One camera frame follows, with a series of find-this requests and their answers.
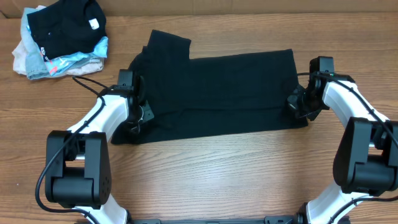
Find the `pile of clothes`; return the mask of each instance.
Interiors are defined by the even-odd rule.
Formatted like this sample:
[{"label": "pile of clothes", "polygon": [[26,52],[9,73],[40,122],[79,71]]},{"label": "pile of clothes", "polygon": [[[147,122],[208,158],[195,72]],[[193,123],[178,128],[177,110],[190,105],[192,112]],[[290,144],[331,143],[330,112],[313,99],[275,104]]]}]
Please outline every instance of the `pile of clothes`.
[{"label": "pile of clothes", "polygon": [[14,71],[30,80],[101,71],[108,51],[105,24],[95,0],[25,8]]}]

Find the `cardboard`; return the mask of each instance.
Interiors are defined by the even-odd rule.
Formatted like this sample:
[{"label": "cardboard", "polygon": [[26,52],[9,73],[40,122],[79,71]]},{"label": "cardboard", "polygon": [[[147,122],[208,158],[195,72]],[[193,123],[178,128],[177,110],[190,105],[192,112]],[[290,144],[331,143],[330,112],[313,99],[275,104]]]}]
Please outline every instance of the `cardboard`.
[{"label": "cardboard", "polygon": [[[1,0],[6,17],[56,0]],[[302,12],[398,12],[397,0],[97,0],[107,16],[171,16]]]}]

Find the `wood grain surface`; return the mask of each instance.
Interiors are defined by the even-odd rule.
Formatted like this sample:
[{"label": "wood grain surface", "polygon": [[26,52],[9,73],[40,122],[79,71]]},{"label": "wood grain surface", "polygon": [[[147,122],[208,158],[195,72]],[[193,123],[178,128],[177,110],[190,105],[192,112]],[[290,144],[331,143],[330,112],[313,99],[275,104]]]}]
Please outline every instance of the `wood grain surface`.
[{"label": "wood grain surface", "polygon": [[[96,97],[70,77],[30,81],[13,72],[19,27],[18,19],[0,20],[0,223],[83,220],[41,210],[34,188],[48,133],[75,124]],[[115,84],[152,29],[192,39],[191,58],[291,48],[298,72],[307,72],[312,58],[332,56],[337,72],[350,74],[375,108],[398,120],[397,13],[109,17],[109,59],[87,77]],[[343,131],[332,111],[322,111],[302,129],[109,145],[112,194],[134,218],[293,214],[333,181]],[[350,215],[353,223],[397,223],[397,208],[367,202]]]}]

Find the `clothing label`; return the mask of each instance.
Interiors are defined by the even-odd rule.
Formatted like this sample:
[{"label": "clothing label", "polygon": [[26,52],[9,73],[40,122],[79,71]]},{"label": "clothing label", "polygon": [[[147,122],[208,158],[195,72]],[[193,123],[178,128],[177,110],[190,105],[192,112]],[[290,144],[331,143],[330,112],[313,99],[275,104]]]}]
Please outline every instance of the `clothing label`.
[{"label": "clothing label", "polygon": [[98,23],[97,19],[90,19],[88,22],[90,23],[92,29],[100,28],[100,24]]}]

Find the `black cable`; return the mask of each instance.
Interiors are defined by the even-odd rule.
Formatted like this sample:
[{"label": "black cable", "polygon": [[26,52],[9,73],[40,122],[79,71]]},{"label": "black cable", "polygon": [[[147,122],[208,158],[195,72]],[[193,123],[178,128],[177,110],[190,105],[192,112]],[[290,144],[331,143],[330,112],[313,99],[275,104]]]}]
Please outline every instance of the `black cable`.
[{"label": "black cable", "polygon": [[102,111],[102,109],[105,107],[105,100],[104,100],[104,98],[103,98],[97,91],[93,90],[92,88],[90,88],[90,87],[88,87],[87,85],[83,84],[82,82],[78,81],[77,78],[80,78],[80,79],[83,79],[83,80],[87,80],[87,81],[93,82],[93,83],[95,83],[95,84],[97,84],[97,85],[100,85],[100,86],[102,86],[102,87],[104,87],[104,88],[107,88],[107,86],[105,86],[105,85],[103,85],[103,84],[101,84],[101,83],[99,83],[99,82],[96,82],[96,81],[94,81],[94,80],[91,80],[91,79],[89,79],[89,78],[85,78],[85,77],[73,76],[72,78],[73,78],[73,80],[74,80],[75,82],[77,82],[79,85],[85,87],[86,89],[88,89],[89,91],[91,91],[91,92],[93,92],[95,95],[97,95],[97,97],[99,97],[99,98],[101,99],[102,104],[101,104],[100,108],[99,108],[87,121],[85,121],[84,124],[83,124],[80,128],[78,128],[71,136],[69,136],[69,138],[62,144],[61,148],[60,148],[60,149],[54,154],[54,156],[51,158],[51,160],[49,161],[49,163],[44,167],[44,169],[43,169],[43,171],[42,171],[42,173],[41,173],[41,175],[40,175],[40,177],[39,177],[39,179],[37,180],[37,183],[36,183],[35,198],[36,198],[36,202],[37,202],[37,204],[39,205],[39,207],[42,208],[43,210],[47,211],[47,212],[54,212],[54,213],[71,213],[71,212],[77,212],[77,213],[82,213],[82,214],[84,214],[85,217],[90,218],[90,220],[91,220],[92,222],[94,222],[95,224],[99,224],[99,222],[95,219],[95,217],[94,217],[90,212],[87,212],[87,211],[82,210],[82,209],[79,209],[79,208],[78,208],[78,209],[54,209],[54,208],[48,208],[48,207],[46,207],[46,206],[43,204],[43,202],[42,202],[41,199],[40,199],[40,185],[41,185],[41,183],[42,183],[42,181],[43,181],[43,179],[44,179],[44,177],[45,177],[45,174],[46,174],[47,171],[49,170],[50,166],[54,163],[54,161],[55,161],[55,159],[57,158],[57,156],[58,156],[61,152],[63,152],[63,149],[65,148],[65,146],[66,146],[77,134],[79,134],[79,132],[80,132],[81,130],[85,129],[85,128],[90,124],[90,122],[92,122],[92,121],[95,119],[95,117],[97,117],[97,115],[99,115],[99,113],[100,113],[100,112]]},{"label": "black cable", "polygon": [[[362,103],[362,105],[367,109],[367,111],[369,112],[370,115],[372,115],[372,117],[378,121],[378,123],[383,127],[383,130],[387,133],[387,135],[391,138],[391,141],[398,147],[398,141],[397,139],[394,137],[393,133],[391,132],[391,130],[387,127],[387,125],[385,124],[385,122],[383,122],[379,116],[377,116],[374,113],[374,110],[370,108],[370,106],[365,102],[365,100],[357,93],[355,92],[352,88],[350,88],[349,86],[345,85],[344,83],[341,83],[339,80],[333,78],[333,77],[329,77],[329,76],[325,76],[325,75],[320,75],[317,73],[307,73],[307,72],[303,72],[303,73],[298,73],[297,75],[313,75],[315,77],[320,77],[320,78],[325,78],[327,80],[333,81],[337,84],[339,84],[340,86],[344,87],[345,89],[347,89],[348,91],[352,92],[354,96],[357,97],[357,99]],[[341,207],[332,217],[330,217],[330,220],[328,222],[328,224],[332,224],[335,222],[336,218],[342,213],[344,212],[347,208],[349,208],[352,205],[356,205],[357,202],[393,202],[398,200],[398,196],[392,197],[392,198],[357,198],[357,199],[352,199],[352,201],[350,201],[349,203],[347,203],[346,205],[344,205],[343,207]]]}]

